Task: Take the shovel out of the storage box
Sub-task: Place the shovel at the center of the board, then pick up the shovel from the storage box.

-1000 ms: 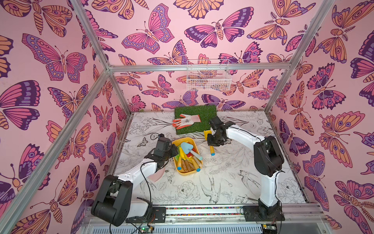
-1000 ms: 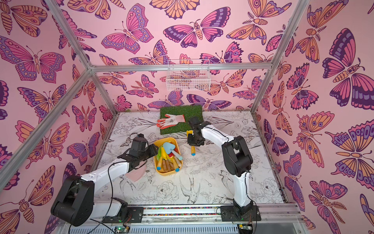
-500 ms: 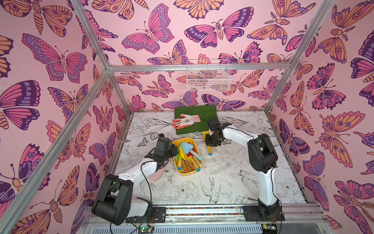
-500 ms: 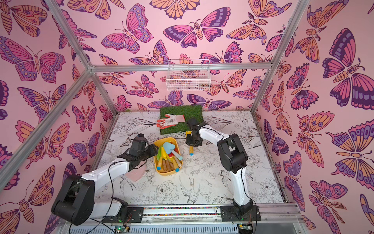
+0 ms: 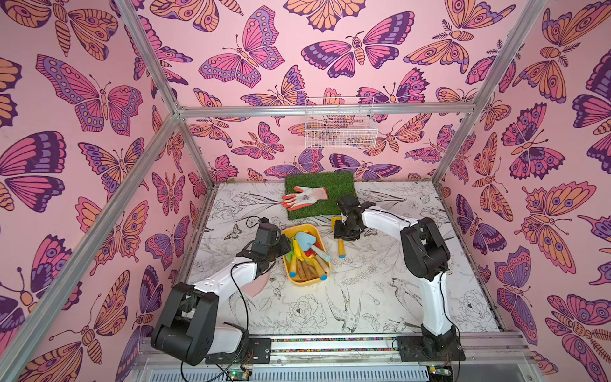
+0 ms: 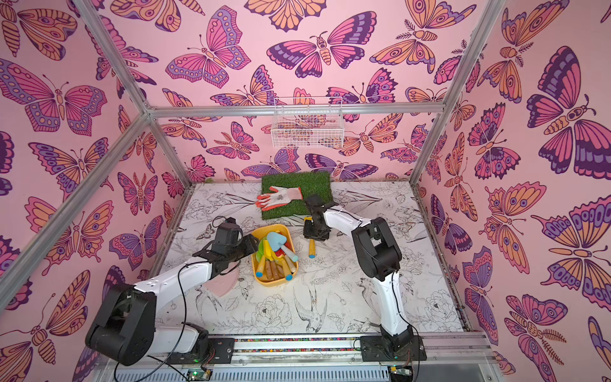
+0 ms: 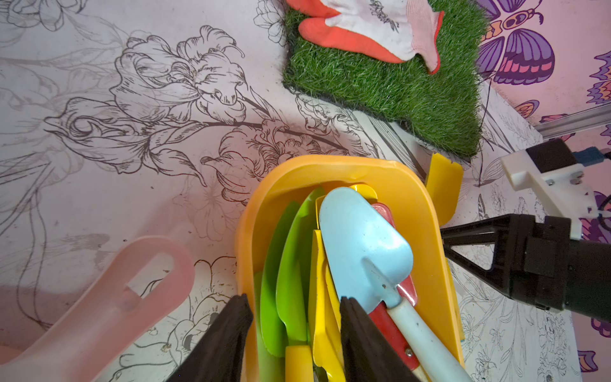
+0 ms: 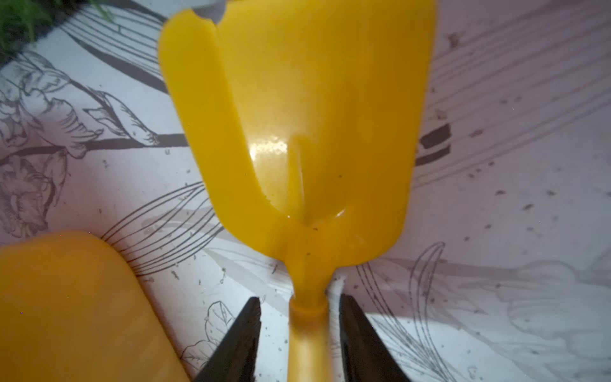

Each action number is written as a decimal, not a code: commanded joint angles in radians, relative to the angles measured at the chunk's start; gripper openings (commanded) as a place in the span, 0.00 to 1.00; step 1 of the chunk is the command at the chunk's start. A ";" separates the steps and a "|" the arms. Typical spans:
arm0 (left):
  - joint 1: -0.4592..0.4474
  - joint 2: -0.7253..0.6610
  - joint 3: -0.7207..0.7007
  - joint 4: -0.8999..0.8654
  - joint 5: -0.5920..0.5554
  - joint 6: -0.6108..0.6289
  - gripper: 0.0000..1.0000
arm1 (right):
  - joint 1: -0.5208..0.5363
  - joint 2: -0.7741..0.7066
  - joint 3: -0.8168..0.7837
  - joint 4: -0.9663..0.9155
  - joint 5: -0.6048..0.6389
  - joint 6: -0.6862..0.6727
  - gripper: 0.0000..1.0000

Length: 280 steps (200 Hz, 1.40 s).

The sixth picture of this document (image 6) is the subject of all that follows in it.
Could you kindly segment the yellow shovel blue-tipped handle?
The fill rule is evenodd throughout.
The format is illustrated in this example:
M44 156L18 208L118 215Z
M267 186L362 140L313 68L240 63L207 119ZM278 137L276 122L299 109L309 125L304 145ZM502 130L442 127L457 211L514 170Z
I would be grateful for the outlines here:
M313 235L313 219L308 216L304 219L304 237L309 240L309 258L314 259L316 257L316 244L312 238Z

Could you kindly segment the light blue trowel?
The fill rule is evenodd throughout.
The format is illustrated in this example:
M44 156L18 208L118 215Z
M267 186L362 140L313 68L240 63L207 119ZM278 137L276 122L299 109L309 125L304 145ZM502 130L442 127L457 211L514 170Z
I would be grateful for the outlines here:
M282 250L293 262L298 262L298 256L286 246L287 238L284 235L278 232L270 232L267 234L267 242L273 252Z

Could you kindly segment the red shovel wooden handle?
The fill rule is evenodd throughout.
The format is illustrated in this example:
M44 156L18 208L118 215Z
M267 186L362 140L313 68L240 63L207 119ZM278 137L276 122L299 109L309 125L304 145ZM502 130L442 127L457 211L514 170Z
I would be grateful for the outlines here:
M272 270L276 271L276 274L277 274L275 276L276 279L284 279L285 278L283 267L280 264L278 264L277 262L273 262L272 263Z

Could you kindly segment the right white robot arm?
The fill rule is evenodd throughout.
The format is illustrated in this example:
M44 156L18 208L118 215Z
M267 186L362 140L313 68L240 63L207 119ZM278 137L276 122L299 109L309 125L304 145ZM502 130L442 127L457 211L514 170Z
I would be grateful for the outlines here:
M407 321L401 299L399 270L403 254L385 219L358 216L334 202L306 206L311 221L304 226L305 238L325 241L336 229L353 240L355 260L370 278L378 298L384 355L391 359L408 357L412 361L425 361L423 339Z

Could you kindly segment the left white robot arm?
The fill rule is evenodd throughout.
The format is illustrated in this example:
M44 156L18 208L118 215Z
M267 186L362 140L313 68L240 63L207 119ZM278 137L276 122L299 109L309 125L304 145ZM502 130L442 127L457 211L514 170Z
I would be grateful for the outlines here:
M233 244L213 240L184 264L135 284L111 286L85 337L85 345L124 366L166 354L171 361L203 361L212 346L208 331L184 318L180 326L157 324L157 313L189 290L224 274L230 264L257 252L247 235Z

